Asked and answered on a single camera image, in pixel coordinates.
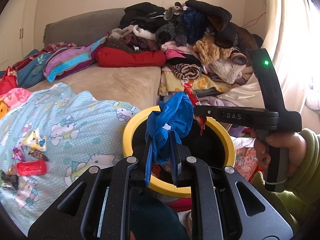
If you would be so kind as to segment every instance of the hello kitty bedding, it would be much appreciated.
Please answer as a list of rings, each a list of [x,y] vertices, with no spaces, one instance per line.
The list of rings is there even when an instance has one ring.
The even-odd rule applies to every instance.
[[[129,103],[97,101],[90,92],[75,95],[63,83],[32,93],[0,120],[0,170],[16,160],[12,149],[39,128],[47,138],[48,172],[19,177],[19,190],[0,188],[0,202],[27,235],[32,223],[88,167],[115,165],[122,155],[122,134],[139,110]],[[35,160],[24,151],[26,161]]]

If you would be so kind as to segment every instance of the green jacket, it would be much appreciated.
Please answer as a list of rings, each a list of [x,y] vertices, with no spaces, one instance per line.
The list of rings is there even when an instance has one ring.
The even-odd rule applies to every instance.
[[[251,181],[251,184],[288,222],[294,233],[307,220],[320,199],[320,137],[309,129],[304,129],[300,135],[307,142],[307,152],[300,168],[289,179],[286,191],[275,193],[265,190],[261,172],[258,172]]]

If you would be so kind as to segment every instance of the red plastic container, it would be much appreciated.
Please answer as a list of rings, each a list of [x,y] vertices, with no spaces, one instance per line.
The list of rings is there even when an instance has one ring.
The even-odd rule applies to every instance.
[[[44,160],[17,163],[17,172],[21,176],[43,175],[47,173],[47,165]]]

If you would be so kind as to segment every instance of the white cabinet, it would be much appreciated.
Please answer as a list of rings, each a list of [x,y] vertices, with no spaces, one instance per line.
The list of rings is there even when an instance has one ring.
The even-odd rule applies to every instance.
[[[34,26],[37,2],[38,0],[26,0],[24,6],[21,28],[22,57],[35,48]]]
[[[0,14],[0,70],[34,49],[34,22],[38,0],[9,0]]]
[[[0,15],[0,70],[22,59],[21,29],[26,0],[9,0]]]

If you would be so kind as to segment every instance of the human hand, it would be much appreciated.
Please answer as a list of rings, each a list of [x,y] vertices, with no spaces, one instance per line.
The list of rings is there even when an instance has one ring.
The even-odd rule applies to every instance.
[[[253,148],[256,150],[256,157],[258,159],[258,165],[264,169],[268,168],[271,157],[266,152],[265,144],[258,139],[255,130],[252,130],[252,138],[256,138]],[[302,161],[306,155],[307,143],[306,140],[298,133],[279,132],[270,134],[266,137],[266,142],[276,148],[288,148],[289,149],[289,170],[288,176],[292,177],[298,170]]]

